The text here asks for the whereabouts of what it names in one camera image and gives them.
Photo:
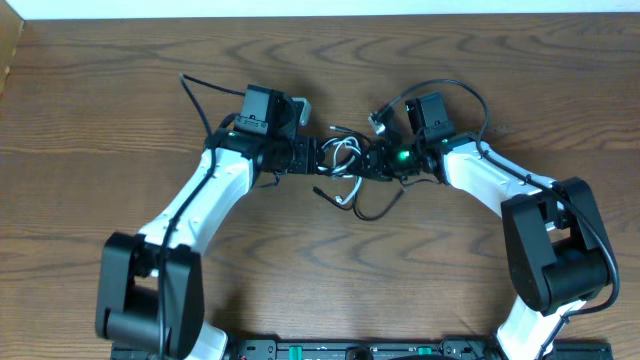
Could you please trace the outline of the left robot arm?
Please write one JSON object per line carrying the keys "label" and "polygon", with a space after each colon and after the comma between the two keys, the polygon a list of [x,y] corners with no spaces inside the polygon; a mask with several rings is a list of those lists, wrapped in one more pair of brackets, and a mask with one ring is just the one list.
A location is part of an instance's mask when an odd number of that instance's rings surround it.
{"label": "left robot arm", "polygon": [[301,136],[303,97],[250,85],[242,108],[204,125],[200,162],[170,204],[136,234],[106,241],[95,315],[98,337],[159,359],[221,359],[229,337],[205,319],[202,258],[259,175],[312,174],[318,150]]}

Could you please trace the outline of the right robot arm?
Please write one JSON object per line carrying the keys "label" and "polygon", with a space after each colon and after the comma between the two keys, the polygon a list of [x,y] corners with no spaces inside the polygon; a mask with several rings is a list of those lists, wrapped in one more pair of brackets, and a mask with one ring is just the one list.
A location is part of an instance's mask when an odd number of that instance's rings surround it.
{"label": "right robot arm", "polygon": [[405,107],[413,144],[400,141],[392,106],[384,105],[369,116],[380,139],[363,152],[355,174],[404,181],[425,173],[499,216],[517,297],[485,356],[545,358],[570,319],[604,311],[619,295],[618,265],[590,186],[577,177],[556,181],[528,172],[481,134],[457,132],[438,93]]}

